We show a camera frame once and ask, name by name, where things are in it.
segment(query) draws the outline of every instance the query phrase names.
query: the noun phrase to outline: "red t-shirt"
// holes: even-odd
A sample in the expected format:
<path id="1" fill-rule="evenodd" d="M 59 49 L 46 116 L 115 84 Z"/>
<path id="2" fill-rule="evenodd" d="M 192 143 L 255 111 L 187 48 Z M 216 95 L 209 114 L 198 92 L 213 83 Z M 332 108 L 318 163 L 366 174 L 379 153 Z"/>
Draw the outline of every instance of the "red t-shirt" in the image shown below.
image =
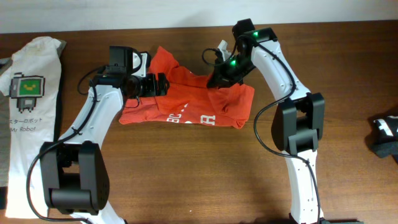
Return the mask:
<path id="1" fill-rule="evenodd" d="M 121 124 L 168 121 L 240 129 L 249 119 L 254 95 L 250 86 L 235 84 L 230 88 L 207 89 L 208 76 L 194 75 L 162 47 L 157 49 L 149 72 L 166 75 L 170 82 L 167 95 L 140 98 L 137 108 L 123 110 Z M 126 107 L 135 106 L 137 100 L 126 103 Z"/>

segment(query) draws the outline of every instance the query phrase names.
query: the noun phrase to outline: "wooden table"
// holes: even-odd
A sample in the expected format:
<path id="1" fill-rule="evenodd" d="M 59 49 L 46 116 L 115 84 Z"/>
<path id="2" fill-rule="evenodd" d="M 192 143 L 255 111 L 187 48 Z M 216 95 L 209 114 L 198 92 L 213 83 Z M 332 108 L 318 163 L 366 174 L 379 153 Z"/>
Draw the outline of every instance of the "wooden table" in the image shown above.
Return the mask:
<path id="1" fill-rule="evenodd" d="M 398 21 L 271 27 L 299 79 L 326 99 L 317 161 L 325 217 L 397 223 L 398 165 L 392 157 L 379 159 L 366 144 L 372 142 L 369 118 L 398 107 Z M 212 68 L 201 61 L 202 50 L 221 39 L 234 42 L 231 27 L 6 34 L 0 35 L 0 58 L 42 35 L 68 43 L 61 57 L 62 132 L 86 100 L 76 91 L 79 78 L 108 62 L 109 45 L 152 55 L 163 46 L 181 65 L 203 75 Z M 111 180 L 109 201 L 118 215 L 129 223 L 248 223 L 288 217 L 285 161 L 266 152 L 253 133 L 254 116 L 273 97 L 257 70 L 244 81 L 256 94 L 250 120 L 240 130 L 113 121 L 102 153 Z M 259 121 L 269 144 L 274 110 Z M 0 223 L 45 223 L 0 214 Z"/>

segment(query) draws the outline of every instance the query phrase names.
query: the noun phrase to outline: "white wall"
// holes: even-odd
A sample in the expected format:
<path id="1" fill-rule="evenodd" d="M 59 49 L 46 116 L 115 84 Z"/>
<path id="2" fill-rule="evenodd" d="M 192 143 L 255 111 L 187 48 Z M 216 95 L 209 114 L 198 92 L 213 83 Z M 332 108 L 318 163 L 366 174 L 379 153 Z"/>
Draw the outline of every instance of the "white wall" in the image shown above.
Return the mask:
<path id="1" fill-rule="evenodd" d="M 398 19 L 397 0 L 0 0 L 0 33 Z"/>

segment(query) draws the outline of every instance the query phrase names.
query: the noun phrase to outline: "white cloth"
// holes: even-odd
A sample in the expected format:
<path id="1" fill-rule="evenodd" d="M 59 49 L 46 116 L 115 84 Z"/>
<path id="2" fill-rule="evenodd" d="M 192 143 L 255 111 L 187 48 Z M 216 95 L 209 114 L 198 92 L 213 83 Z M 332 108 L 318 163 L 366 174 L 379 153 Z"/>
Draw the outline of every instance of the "white cloth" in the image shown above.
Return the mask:
<path id="1" fill-rule="evenodd" d="M 11 96 L 11 152 L 6 210 L 6 217 L 9 218 L 37 218 L 27 203 L 26 176 L 43 142 L 53 141 L 61 76 L 57 53 L 60 45 L 59 40 L 51 37 L 35 38 L 12 55 L 12 65 L 0 76 L 0 91 Z M 21 112 L 18 107 L 34 103 L 32 98 L 26 96 L 34 96 L 35 106 Z M 47 216 L 40 162 L 33 170 L 30 192 L 36 210 Z"/>

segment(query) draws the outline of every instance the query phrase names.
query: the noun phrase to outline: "printed robot graphic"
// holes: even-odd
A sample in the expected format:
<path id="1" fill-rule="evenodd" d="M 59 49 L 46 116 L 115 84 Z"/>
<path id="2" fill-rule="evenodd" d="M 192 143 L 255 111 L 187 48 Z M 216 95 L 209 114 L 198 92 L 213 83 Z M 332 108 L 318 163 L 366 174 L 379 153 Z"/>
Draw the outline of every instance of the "printed robot graphic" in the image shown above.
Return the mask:
<path id="1" fill-rule="evenodd" d="M 38 75 L 25 76 L 22 72 L 14 74 L 11 80 L 10 97 L 17 99 L 17 108 L 23 113 L 29 112 L 36 106 L 36 100 L 44 96 L 45 78 Z"/>

